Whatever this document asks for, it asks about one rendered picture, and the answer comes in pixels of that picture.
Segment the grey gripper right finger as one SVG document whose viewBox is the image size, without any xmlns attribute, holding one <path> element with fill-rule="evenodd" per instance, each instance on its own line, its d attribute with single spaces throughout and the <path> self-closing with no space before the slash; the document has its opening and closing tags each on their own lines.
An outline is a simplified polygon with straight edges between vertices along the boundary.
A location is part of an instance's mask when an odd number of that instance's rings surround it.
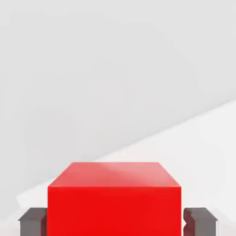
<svg viewBox="0 0 236 236">
<path fill-rule="evenodd" d="M 219 236 L 219 221 L 205 207 L 184 208 L 183 219 L 183 236 Z"/>
</svg>

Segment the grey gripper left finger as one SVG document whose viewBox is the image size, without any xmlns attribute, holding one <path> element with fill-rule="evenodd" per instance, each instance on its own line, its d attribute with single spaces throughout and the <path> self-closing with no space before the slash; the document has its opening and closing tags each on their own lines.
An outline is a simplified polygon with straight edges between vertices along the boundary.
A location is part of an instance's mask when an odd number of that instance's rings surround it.
<svg viewBox="0 0 236 236">
<path fill-rule="evenodd" d="M 47 236 L 47 208 L 29 208 L 19 222 L 20 236 Z"/>
</svg>

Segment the small red cube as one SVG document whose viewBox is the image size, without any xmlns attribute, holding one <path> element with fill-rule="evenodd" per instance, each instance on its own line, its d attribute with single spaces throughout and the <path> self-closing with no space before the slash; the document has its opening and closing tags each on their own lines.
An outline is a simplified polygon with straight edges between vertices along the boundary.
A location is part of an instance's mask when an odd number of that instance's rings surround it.
<svg viewBox="0 0 236 236">
<path fill-rule="evenodd" d="M 74 162 L 47 189 L 48 236 L 182 236 L 182 190 L 157 162 Z"/>
</svg>

